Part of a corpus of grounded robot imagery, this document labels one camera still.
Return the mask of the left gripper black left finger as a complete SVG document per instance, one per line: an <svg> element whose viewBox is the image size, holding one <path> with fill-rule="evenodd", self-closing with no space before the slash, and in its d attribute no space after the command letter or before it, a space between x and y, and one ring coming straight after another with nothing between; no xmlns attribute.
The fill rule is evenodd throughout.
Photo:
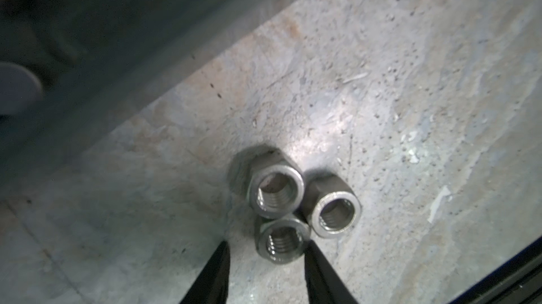
<svg viewBox="0 0 542 304"><path fill-rule="evenodd" d="M230 285L230 245L223 240L180 304L226 304Z"/></svg>

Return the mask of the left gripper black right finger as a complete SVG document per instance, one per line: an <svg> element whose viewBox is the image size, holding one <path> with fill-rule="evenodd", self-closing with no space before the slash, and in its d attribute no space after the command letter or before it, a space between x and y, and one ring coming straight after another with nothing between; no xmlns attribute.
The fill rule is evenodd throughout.
<svg viewBox="0 0 542 304"><path fill-rule="evenodd" d="M358 303L314 240L305 250L304 269L310 304Z"/></svg>

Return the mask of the silver hex nut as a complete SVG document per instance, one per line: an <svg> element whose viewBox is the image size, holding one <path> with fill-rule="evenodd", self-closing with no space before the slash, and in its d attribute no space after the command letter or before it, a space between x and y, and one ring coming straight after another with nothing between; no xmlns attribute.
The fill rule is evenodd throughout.
<svg viewBox="0 0 542 304"><path fill-rule="evenodd" d="M327 174L308 183L300 211L317 236L335 239L357 225L363 207L342 178Z"/></svg>
<svg viewBox="0 0 542 304"><path fill-rule="evenodd" d="M295 213L277 219L259 216L254 235L259 256L273 264L289 264L304 254L311 240L311 227Z"/></svg>
<svg viewBox="0 0 542 304"><path fill-rule="evenodd" d="M282 150L268 145L234 155L228 172L230 191L265 219L298 210L306 188L301 168Z"/></svg>

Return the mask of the smoky clear compartment organizer box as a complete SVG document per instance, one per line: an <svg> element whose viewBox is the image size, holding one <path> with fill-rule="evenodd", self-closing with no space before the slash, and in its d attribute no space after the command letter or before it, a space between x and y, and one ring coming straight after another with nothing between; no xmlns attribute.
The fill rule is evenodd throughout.
<svg viewBox="0 0 542 304"><path fill-rule="evenodd" d="M1 0L1 186L40 176L295 0Z"/></svg>

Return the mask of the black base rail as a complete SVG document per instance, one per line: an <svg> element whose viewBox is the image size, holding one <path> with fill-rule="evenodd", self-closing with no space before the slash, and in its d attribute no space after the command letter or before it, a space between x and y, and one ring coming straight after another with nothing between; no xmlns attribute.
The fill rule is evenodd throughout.
<svg viewBox="0 0 542 304"><path fill-rule="evenodd" d="M540 302L541 239L537 239L451 304Z"/></svg>

